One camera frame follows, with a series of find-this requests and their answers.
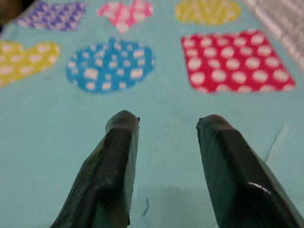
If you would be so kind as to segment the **white quilted mattress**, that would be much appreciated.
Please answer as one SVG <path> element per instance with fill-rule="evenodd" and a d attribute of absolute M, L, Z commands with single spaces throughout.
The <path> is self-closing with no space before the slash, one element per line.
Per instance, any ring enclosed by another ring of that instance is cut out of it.
<path fill-rule="evenodd" d="M 304 69 L 304 0 L 242 0 Z"/>

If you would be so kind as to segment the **teal heart-pattern blanket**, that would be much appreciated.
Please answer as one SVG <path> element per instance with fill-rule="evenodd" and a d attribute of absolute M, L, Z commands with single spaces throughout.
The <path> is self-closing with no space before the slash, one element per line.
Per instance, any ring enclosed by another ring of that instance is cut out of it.
<path fill-rule="evenodd" d="M 242 0 L 36 0 L 0 33 L 0 228 L 50 228 L 122 110 L 128 228 L 218 228 L 196 125 L 217 114 L 304 218 L 304 72 Z"/>

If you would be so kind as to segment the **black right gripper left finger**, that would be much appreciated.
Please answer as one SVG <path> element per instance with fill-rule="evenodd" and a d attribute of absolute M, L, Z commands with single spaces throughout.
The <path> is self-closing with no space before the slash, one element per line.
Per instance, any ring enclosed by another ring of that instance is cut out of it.
<path fill-rule="evenodd" d="M 140 119 L 123 110 L 83 162 L 61 212 L 50 228 L 128 228 Z"/>

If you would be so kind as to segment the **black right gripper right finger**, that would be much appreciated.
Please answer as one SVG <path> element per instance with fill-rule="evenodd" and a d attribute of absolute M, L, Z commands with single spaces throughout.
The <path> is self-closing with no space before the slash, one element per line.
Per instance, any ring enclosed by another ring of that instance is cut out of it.
<path fill-rule="evenodd" d="M 270 168 L 223 117 L 200 118 L 198 142 L 218 228 L 304 228 Z"/>

